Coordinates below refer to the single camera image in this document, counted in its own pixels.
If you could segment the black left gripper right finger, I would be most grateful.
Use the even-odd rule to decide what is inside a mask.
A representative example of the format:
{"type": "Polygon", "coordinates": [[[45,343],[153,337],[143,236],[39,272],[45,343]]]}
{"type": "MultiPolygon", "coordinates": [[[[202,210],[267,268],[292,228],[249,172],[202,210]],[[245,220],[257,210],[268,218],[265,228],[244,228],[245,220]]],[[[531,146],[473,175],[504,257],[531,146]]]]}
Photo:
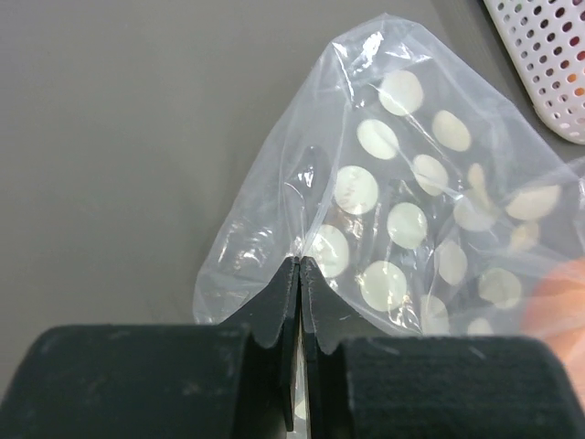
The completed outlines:
{"type": "Polygon", "coordinates": [[[313,438],[581,438],[561,362],[528,337],[392,337],[300,263],[313,438]]]}

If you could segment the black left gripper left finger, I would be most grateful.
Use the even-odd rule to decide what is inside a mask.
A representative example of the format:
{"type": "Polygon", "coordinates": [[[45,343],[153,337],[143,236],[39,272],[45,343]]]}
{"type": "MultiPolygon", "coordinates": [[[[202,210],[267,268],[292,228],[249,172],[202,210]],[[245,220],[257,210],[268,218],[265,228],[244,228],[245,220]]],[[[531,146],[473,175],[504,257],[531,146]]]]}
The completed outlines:
{"type": "Polygon", "coordinates": [[[283,438],[293,429],[300,264],[218,325],[70,325],[31,345],[4,438],[283,438]]]}

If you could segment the clear zip top bag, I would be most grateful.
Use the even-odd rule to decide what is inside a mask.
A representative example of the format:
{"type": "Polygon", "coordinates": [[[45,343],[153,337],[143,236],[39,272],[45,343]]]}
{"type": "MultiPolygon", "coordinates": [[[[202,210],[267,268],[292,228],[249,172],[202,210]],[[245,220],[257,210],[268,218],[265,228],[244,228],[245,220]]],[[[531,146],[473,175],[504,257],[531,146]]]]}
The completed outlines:
{"type": "Polygon", "coordinates": [[[429,30],[383,15],[326,46],[272,128],[193,317],[227,319],[296,256],[389,333],[514,334],[583,253],[583,172],[429,30]]]}

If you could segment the fake peach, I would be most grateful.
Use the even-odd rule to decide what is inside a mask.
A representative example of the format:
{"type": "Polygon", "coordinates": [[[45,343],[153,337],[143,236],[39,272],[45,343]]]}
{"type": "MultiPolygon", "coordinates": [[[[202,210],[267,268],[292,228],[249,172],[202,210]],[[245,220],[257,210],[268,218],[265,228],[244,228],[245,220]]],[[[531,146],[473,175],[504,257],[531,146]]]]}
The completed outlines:
{"type": "Polygon", "coordinates": [[[557,265],[534,289],[522,332],[545,341],[568,369],[584,371],[584,260],[557,265]]]}

